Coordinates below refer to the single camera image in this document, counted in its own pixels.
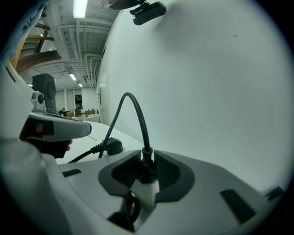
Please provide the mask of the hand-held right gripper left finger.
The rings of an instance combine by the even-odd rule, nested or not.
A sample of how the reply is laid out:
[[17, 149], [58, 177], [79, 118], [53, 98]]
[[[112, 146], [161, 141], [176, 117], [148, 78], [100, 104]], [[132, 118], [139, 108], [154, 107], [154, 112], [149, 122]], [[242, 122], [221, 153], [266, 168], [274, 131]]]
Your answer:
[[115, 162], [111, 172], [112, 177], [121, 184], [133, 184], [140, 178], [141, 151], [131, 152], [129, 155]]

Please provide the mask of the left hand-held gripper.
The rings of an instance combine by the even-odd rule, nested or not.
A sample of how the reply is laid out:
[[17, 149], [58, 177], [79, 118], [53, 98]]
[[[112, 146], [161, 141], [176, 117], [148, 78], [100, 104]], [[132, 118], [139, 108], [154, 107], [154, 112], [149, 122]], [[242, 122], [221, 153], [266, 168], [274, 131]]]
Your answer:
[[30, 113], [20, 134], [41, 153], [56, 159], [63, 158], [70, 141], [86, 137], [91, 133], [89, 123], [54, 114], [56, 108], [56, 85], [54, 78], [47, 74], [32, 77], [32, 102]]

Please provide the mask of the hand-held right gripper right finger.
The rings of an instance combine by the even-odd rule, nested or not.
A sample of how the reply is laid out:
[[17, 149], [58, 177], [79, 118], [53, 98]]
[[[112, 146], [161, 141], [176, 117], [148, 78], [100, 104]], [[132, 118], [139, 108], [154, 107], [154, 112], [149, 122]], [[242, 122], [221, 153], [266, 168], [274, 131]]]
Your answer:
[[159, 183], [159, 189], [164, 190], [180, 178], [181, 172], [175, 159], [167, 154], [155, 151], [154, 153], [155, 173]]

